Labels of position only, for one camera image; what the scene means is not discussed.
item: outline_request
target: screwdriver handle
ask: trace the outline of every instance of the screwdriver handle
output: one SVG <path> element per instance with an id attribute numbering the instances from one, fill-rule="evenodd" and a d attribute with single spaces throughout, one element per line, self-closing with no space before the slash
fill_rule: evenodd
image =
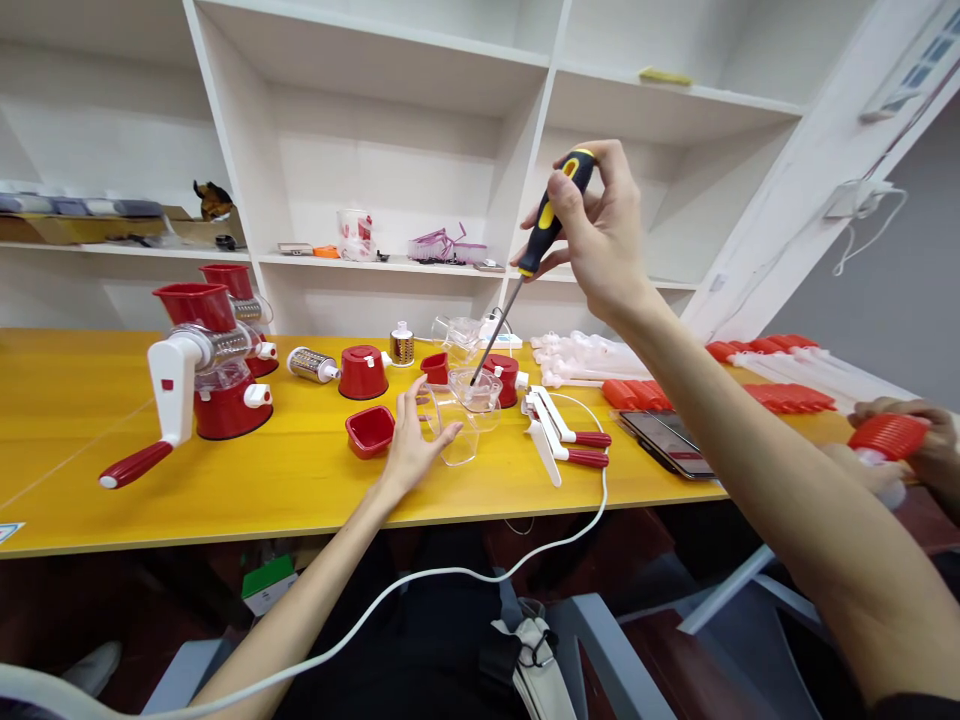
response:
<path id="1" fill-rule="evenodd" d="M 593 175 L 593 168 L 597 164 L 593 153 L 583 148 L 577 148 L 563 160 L 561 171 L 568 178 L 573 180 L 573 184 L 580 188 L 583 193 L 590 182 L 590 176 Z M 560 218 L 553 212 L 553 204 L 547 193 L 543 193 L 543 200 L 540 201 L 540 209 L 537 212 L 537 224 L 530 231 L 530 239 L 527 241 L 527 251 L 520 258 L 518 268 L 521 275 L 533 277 L 540 269 L 540 261 L 547 254 L 547 250 L 553 245 L 557 235 L 563 225 Z"/>

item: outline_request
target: gray chair leg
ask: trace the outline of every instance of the gray chair leg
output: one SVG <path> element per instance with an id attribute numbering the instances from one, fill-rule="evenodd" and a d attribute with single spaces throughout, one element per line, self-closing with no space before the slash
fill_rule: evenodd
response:
<path id="1" fill-rule="evenodd" d="M 547 622 L 560 638 L 557 662 L 578 720 L 587 720 L 578 642 L 590 658 L 619 720 L 676 720 L 673 710 L 599 595 L 564 600 L 547 610 Z"/>

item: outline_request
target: white cable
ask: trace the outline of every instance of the white cable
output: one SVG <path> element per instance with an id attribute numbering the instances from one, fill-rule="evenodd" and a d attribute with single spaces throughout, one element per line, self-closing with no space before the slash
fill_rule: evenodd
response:
<path id="1" fill-rule="evenodd" d="M 603 431 L 603 426 L 600 424 L 597 416 L 594 415 L 593 411 L 582 402 L 567 395 L 560 395 L 558 393 L 550 394 L 554 397 L 572 400 L 573 402 L 577 403 L 577 405 L 582 407 L 590 414 L 590 417 L 592 417 L 593 421 L 597 424 L 597 428 L 601 432 Z M 604 453 L 608 452 L 609 448 L 604 449 Z M 400 578 L 394 583 L 391 583 L 383 592 L 381 592 L 377 596 L 377 599 L 374 600 L 370 607 L 367 608 L 366 612 L 360 616 L 360 619 L 357 620 L 357 624 L 350 629 L 350 632 L 344 635 L 340 642 L 322 655 L 317 655 L 309 660 L 304 660 L 302 663 L 293 665 L 286 670 L 281 670 L 280 672 L 275 673 L 268 678 L 264 678 L 260 682 L 254 683 L 243 690 L 238 690 L 235 693 L 220 698 L 219 700 L 215 700 L 214 702 L 207 703 L 206 705 L 198 705 L 197 707 L 184 708 L 182 710 L 156 713 L 146 717 L 152 718 L 153 720 L 195 720 L 195 718 L 201 718 L 205 715 L 219 712 L 220 710 L 228 708 L 231 705 L 235 705 L 238 702 L 242 702 L 243 700 L 256 695 L 262 690 L 266 690 L 271 685 L 283 682 L 284 680 L 289 680 L 290 678 L 295 677 L 302 672 L 306 672 L 307 670 L 311 670 L 319 665 L 322 665 L 340 652 L 344 647 L 346 647 L 347 643 L 353 639 L 354 635 L 357 634 L 357 631 L 360 630 L 377 606 L 383 602 L 384 598 L 386 598 L 398 587 L 405 585 L 411 580 L 433 577 L 434 575 L 469 575 L 472 578 L 487 583 L 501 583 L 508 580 L 530 558 L 534 557 L 535 555 L 539 555 L 546 550 L 552 550 L 553 548 L 562 547 L 563 545 L 569 545 L 570 543 L 576 542 L 594 528 L 594 526 L 600 521 L 604 509 L 607 507 L 608 492 L 606 468 L 603 468 L 601 471 L 600 482 L 603 487 L 603 496 L 600 500 L 600 507 L 597 510 L 597 514 L 594 515 L 593 520 L 591 520 L 587 526 L 583 528 L 583 530 L 572 537 L 566 538 L 565 540 L 556 540 L 555 542 L 547 543 L 546 545 L 542 545 L 535 550 L 531 550 L 524 555 L 516 565 L 510 568 L 506 574 L 501 575 L 500 577 L 487 577 L 486 575 L 480 575 L 479 573 L 468 568 L 434 568 L 432 570 L 421 570 L 420 572 L 412 573 L 406 577 Z M 106 705 L 90 697 L 79 688 L 71 685 L 61 678 L 54 677 L 53 675 L 47 675 L 46 673 L 42 673 L 37 670 L 17 667 L 16 665 L 0 664 L 0 697 L 37 705 L 45 710 L 56 713 L 60 717 L 64 718 L 64 720 L 135 720 L 136 718 L 144 717 L 142 715 L 127 715 L 125 713 L 119 713 L 116 710 L 111 710 Z"/>
<path id="2" fill-rule="evenodd" d="M 880 239 L 880 236 L 886 232 L 888 227 L 890 227 L 890 223 L 893 222 L 893 219 L 897 216 L 897 213 L 900 212 L 903 206 L 907 204 L 907 199 L 910 197 L 910 193 L 908 193 L 906 190 L 901 190 L 900 188 L 891 188 L 886 192 L 878 193 L 878 194 L 880 195 L 881 198 L 884 195 L 899 195 L 900 202 L 893 209 L 893 212 L 891 212 L 890 215 L 887 216 L 887 219 L 884 220 L 883 225 L 880 226 L 880 229 L 877 231 L 876 235 L 874 235 L 867 242 L 865 242 L 862 247 L 859 247 L 856 250 L 853 250 L 853 244 L 854 242 L 856 242 L 856 239 L 857 239 L 857 231 L 854 229 L 852 222 L 849 225 L 847 225 L 847 230 L 850 231 L 850 240 L 847 242 L 847 248 L 846 250 L 843 251 L 843 256 L 840 258 L 840 262 L 838 262 L 836 267 L 833 268 L 834 277 L 840 277 L 841 275 L 843 275 L 844 264 L 846 264 L 851 258 L 854 258 L 860 253 L 862 253 L 864 250 L 866 250 L 868 247 L 870 247 L 877 240 Z M 861 220 L 867 215 L 858 215 L 856 219 Z"/>
<path id="3" fill-rule="evenodd" d="M 533 532 L 533 526 L 534 524 L 536 524 L 537 519 L 530 518 L 530 527 L 528 527 L 523 532 L 520 532 L 519 530 L 517 530 L 513 525 L 510 524 L 510 521 L 507 520 L 506 518 L 504 518 L 503 521 L 507 524 L 507 527 L 513 531 L 514 535 L 526 536 L 526 535 L 529 535 L 531 532 Z"/>

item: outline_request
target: smartphone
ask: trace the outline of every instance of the smartphone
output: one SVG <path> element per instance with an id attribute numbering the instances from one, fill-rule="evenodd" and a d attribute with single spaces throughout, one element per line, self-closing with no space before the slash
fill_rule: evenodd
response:
<path id="1" fill-rule="evenodd" d="M 664 468 L 689 480 L 716 480 L 680 416 L 672 412 L 622 412 L 621 425 Z"/>

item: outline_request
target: cardboard box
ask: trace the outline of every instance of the cardboard box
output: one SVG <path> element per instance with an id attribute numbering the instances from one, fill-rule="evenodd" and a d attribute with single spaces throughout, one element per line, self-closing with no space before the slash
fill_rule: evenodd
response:
<path id="1" fill-rule="evenodd" d="M 190 244 L 216 247 L 217 235 L 230 235 L 237 241 L 237 247 L 246 247 L 247 239 L 240 224 L 240 214 L 234 209 L 226 220 L 208 222 L 190 217 L 190 213 L 176 205 L 164 205 L 164 212 L 170 219 L 173 231 Z"/>
<path id="2" fill-rule="evenodd" d="M 0 215 L 0 242 L 81 245 L 128 235 L 163 235 L 166 231 L 162 218 Z"/>

